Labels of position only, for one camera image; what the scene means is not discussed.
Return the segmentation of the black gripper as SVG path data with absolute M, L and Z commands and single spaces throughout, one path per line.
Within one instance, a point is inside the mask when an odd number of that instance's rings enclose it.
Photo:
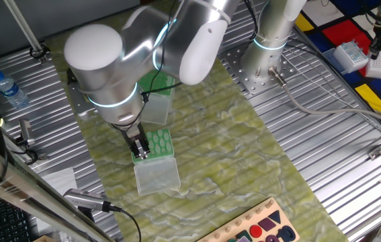
M 127 145 L 135 158 L 141 158 L 150 153 L 149 142 L 141 123 L 133 124 L 131 127 L 119 128 Z

